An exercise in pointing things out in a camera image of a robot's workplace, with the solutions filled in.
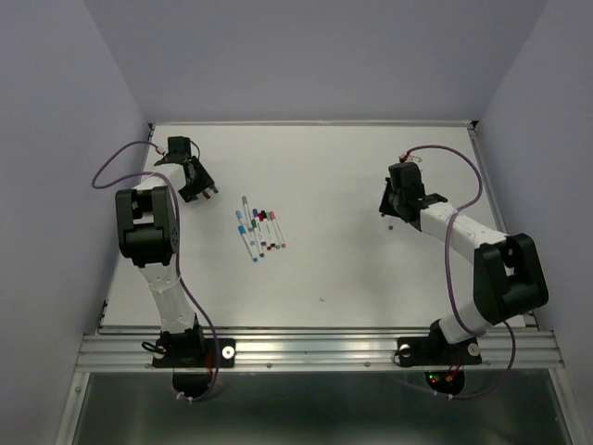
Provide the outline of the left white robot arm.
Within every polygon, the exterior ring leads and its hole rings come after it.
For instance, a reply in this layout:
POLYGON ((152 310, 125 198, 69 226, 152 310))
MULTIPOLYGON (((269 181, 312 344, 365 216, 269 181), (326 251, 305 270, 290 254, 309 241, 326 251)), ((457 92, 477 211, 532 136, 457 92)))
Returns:
POLYGON ((158 309, 160 334, 144 348, 155 356, 157 367, 192 366, 205 360, 211 347, 204 339, 194 309, 182 285, 177 261, 181 229, 178 198, 192 202, 216 185, 197 160, 159 161, 143 181, 115 195, 121 255, 132 261, 146 280, 158 309))

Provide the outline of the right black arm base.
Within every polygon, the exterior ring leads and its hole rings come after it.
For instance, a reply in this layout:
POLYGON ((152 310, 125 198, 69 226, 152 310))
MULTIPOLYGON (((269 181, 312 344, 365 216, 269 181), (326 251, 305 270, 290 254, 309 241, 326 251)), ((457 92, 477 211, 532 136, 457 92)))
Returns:
POLYGON ((463 366, 481 364, 476 337, 449 344, 438 322, 433 322, 424 337, 399 337, 392 362, 402 368, 429 367, 424 372, 428 387, 437 394, 459 396, 465 386, 463 366))

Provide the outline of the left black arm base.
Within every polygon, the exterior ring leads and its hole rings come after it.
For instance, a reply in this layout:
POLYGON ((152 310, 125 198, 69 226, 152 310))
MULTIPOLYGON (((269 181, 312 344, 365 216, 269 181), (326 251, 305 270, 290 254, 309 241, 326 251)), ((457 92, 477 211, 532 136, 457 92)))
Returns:
POLYGON ((236 341, 231 337, 206 337, 196 324, 182 333, 161 332, 155 342, 141 347, 152 354, 152 366, 171 369, 171 386, 178 400, 194 403, 207 399, 220 369, 234 367, 236 341))

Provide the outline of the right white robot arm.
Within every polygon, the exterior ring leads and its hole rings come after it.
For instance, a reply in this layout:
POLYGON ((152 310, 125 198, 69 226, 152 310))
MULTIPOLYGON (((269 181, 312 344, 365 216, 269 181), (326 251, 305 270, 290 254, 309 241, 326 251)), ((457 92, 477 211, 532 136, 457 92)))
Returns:
POLYGON ((425 337, 402 337, 402 366, 446 363, 467 353, 487 329, 546 305, 549 291, 528 235, 507 235, 456 210, 445 197, 427 194, 420 168, 400 162, 389 168, 379 211, 443 242, 473 268, 471 300, 451 306, 452 313, 433 322, 425 337))

